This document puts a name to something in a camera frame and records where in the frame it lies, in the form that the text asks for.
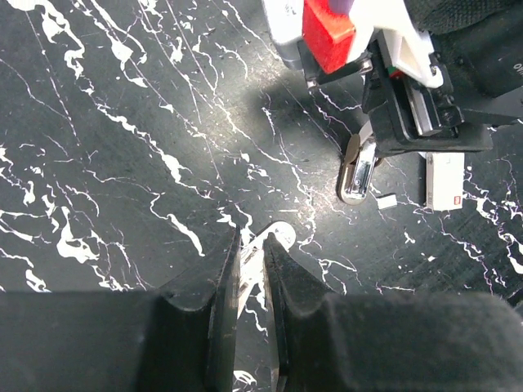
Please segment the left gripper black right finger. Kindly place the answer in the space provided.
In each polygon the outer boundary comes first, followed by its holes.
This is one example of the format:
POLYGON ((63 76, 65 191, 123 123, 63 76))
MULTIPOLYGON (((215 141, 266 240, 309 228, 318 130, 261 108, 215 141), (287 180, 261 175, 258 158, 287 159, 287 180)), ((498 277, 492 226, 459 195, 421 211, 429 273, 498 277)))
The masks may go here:
POLYGON ((519 391, 522 319, 484 293, 343 295, 263 244, 275 391, 519 391))

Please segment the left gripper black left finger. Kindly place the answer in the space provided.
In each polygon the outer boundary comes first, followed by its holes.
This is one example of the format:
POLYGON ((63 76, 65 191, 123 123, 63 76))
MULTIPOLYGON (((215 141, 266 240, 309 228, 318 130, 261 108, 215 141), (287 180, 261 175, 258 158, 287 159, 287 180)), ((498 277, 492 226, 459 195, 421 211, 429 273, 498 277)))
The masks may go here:
POLYGON ((155 290, 2 294, 2 390, 231 390, 240 243, 155 290))

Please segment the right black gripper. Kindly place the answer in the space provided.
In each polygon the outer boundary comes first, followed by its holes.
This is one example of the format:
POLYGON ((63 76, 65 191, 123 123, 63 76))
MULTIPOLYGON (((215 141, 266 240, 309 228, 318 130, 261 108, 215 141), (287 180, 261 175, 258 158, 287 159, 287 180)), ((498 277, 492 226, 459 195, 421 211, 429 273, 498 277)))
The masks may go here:
POLYGON ((379 154, 480 152, 493 141, 485 124, 468 122, 454 103, 448 75, 436 89, 386 66, 385 40, 369 45, 373 69, 365 77, 362 110, 379 154))

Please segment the grey staple strip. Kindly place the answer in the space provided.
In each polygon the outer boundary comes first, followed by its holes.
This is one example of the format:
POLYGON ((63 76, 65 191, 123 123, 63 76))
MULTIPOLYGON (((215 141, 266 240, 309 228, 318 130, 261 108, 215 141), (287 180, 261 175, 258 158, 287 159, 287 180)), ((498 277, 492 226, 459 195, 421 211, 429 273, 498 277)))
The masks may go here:
POLYGON ((394 194, 383 195, 376 198, 378 209, 384 210, 397 206, 397 198, 394 194))

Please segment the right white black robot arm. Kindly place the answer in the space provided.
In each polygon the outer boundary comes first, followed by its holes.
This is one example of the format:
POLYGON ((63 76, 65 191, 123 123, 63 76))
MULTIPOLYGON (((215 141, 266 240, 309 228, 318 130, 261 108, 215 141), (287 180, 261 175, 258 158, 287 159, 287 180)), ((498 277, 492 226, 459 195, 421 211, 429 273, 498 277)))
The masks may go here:
POLYGON ((477 152, 492 147, 489 127, 522 118, 522 3, 407 1, 412 25, 428 39, 429 88, 392 63, 382 31, 371 41, 364 85, 379 158, 408 152, 477 152))

